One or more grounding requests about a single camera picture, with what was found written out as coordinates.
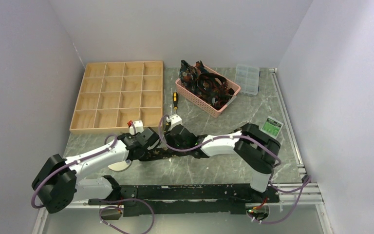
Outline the black gold patterned tie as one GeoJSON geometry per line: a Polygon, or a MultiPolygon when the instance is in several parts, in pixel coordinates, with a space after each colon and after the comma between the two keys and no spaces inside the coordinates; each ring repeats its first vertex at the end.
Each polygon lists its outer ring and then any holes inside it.
{"type": "Polygon", "coordinates": [[[194,150],[189,152],[178,152],[166,147],[164,148],[157,148],[148,150],[142,157],[140,157],[139,161],[154,161],[154,160],[161,160],[161,159],[169,159],[173,157],[182,157],[182,156],[192,156],[196,159],[200,158],[209,158],[204,152],[201,150],[194,150]]]}

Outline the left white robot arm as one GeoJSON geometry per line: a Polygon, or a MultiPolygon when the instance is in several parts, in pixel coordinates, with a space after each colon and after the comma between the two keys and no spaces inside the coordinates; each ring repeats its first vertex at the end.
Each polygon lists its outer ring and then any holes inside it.
{"type": "Polygon", "coordinates": [[[34,179],[31,206],[46,208],[57,213],[70,203],[96,199],[97,203],[113,205],[123,196],[121,186],[110,175],[98,179],[87,176],[117,162],[141,160],[148,154],[148,147],[159,140],[159,135],[150,127],[134,135],[110,134],[105,144],[86,153],[62,158],[59,154],[47,159],[34,179]]]}

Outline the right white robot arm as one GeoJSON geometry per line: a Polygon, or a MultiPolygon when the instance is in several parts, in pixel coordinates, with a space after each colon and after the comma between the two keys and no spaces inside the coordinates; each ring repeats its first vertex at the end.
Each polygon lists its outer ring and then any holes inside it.
{"type": "Polygon", "coordinates": [[[281,144],[252,123],[247,123],[241,129],[222,136],[196,136],[186,127],[178,124],[165,132],[163,137],[169,149],[195,158],[227,154],[241,157],[253,170],[249,197],[254,202],[261,202],[267,197],[268,182],[273,175],[273,170],[281,164],[278,158],[281,144]]]}

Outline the white tape roll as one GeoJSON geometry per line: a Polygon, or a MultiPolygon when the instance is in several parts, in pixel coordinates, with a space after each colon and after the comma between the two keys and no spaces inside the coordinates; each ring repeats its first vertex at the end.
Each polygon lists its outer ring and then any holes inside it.
{"type": "Polygon", "coordinates": [[[122,172],[122,171],[127,170],[131,166],[131,164],[132,164],[132,161],[126,160],[126,161],[113,163],[109,165],[108,168],[115,172],[122,172]]]}

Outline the pile of patterned ties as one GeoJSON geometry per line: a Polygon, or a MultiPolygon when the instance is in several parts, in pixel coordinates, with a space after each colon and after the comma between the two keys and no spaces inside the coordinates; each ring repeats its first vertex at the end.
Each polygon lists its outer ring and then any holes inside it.
{"type": "Polygon", "coordinates": [[[202,61],[192,66],[185,60],[181,60],[179,78],[189,92],[216,110],[225,106],[235,93],[232,88],[229,88],[225,77],[209,72],[202,61]]]}

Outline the pink plastic basket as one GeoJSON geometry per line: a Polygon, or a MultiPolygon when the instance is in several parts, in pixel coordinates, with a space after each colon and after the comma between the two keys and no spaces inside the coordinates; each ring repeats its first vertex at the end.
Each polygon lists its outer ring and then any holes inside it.
{"type": "Polygon", "coordinates": [[[241,86],[201,61],[195,65],[181,61],[177,92],[212,117],[218,117],[237,97],[241,86]]]}

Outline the upper black yellow screwdriver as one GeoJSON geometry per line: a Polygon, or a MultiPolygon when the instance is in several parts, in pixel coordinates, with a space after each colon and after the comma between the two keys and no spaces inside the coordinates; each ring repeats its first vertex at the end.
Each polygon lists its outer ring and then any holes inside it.
{"type": "Polygon", "coordinates": [[[177,113],[177,110],[178,110],[178,93],[177,92],[173,92],[173,95],[172,95],[172,100],[173,100],[173,109],[175,111],[175,113],[177,113]]]}

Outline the wooden compartment tray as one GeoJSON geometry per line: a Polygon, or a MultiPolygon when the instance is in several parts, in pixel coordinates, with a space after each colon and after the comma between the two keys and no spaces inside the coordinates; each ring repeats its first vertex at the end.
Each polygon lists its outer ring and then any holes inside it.
{"type": "Polygon", "coordinates": [[[162,61],[95,62],[85,66],[70,132],[126,132],[130,121],[157,129],[163,115],[162,61]]]}

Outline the clear plastic organizer box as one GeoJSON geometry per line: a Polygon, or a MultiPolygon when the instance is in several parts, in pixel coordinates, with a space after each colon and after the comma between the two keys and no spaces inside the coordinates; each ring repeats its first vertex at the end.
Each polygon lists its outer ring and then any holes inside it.
{"type": "Polygon", "coordinates": [[[236,66],[235,83],[241,87],[240,92],[257,95],[259,92],[260,68],[243,64],[236,66]]]}

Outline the green screw bit box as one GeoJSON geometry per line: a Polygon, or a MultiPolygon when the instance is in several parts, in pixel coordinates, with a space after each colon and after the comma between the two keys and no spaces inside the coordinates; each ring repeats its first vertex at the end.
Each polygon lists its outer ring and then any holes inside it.
{"type": "Polygon", "coordinates": [[[277,139],[279,133],[281,132],[284,124],[271,117],[268,116],[264,122],[264,124],[261,127],[261,131],[264,132],[265,134],[269,135],[270,137],[277,139]]]}

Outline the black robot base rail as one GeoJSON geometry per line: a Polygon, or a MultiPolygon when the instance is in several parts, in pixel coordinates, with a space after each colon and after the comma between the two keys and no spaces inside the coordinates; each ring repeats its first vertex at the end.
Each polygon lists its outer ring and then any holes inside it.
{"type": "Polygon", "coordinates": [[[278,203],[273,188],[253,190],[248,183],[203,185],[123,185],[102,201],[89,199],[90,206],[122,205],[123,215],[133,217],[163,214],[230,213],[244,215],[246,209],[262,203],[278,203]]]}

